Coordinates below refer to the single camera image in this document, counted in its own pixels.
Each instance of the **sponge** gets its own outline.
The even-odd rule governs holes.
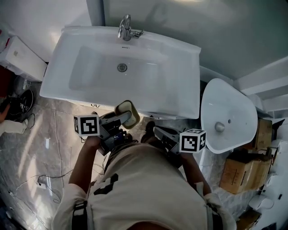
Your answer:
[[[120,105],[118,105],[114,112],[116,115],[130,111],[131,112],[131,117],[123,123],[123,126],[126,129],[132,129],[135,125],[137,125],[140,121],[140,116],[135,109],[133,103],[131,101],[124,101]]]

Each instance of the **white sink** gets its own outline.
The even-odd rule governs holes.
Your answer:
[[[40,95],[106,106],[131,100],[144,114],[198,118],[201,49],[149,32],[117,35],[115,27],[64,28]]]
[[[224,130],[219,132],[219,122]],[[221,79],[213,79],[206,86],[201,103],[201,127],[206,130],[206,145],[213,153],[223,153],[254,138],[257,112],[248,97]]]

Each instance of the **marble floor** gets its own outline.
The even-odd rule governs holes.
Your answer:
[[[24,134],[7,134],[0,137],[0,195],[9,207],[14,218],[27,229],[50,229],[52,218],[63,194],[63,186],[68,183],[71,170],[82,147],[80,138],[74,133],[73,115],[89,114],[97,111],[103,115],[109,111],[101,108],[75,105],[67,101],[47,99],[39,96],[40,85],[32,84],[35,104],[30,113],[35,114],[35,124]],[[21,94],[21,86],[15,92]],[[33,124],[30,117],[28,127]],[[141,122],[129,132],[134,139],[140,140],[146,123],[151,118],[142,118]],[[199,126],[197,120],[156,120],[157,125],[183,130]],[[247,207],[255,191],[232,195],[218,187],[229,153],[216,155],[206,150],[195,156],[202,173],[212,190],[217,193],[223,204],[237,218]],[[92,180],[100,179],[103,173],[103,159],[96,154]],[[49,184],[43,189],[36,184]]]

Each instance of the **black strap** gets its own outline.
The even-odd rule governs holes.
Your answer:
[[[87,200],[75,204],[72,216],[72,230],[88,230],[86,207]]]

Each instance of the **chrome faucet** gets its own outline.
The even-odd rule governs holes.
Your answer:
[[[118,38],[121,38],[123,36],[124,41],[129,41],[131,37],[139,38],[144,33],[144,31],[141,32],[132,31],[130,27],[130,22],[131,22],[131,15],[126,14],[120,23]]]

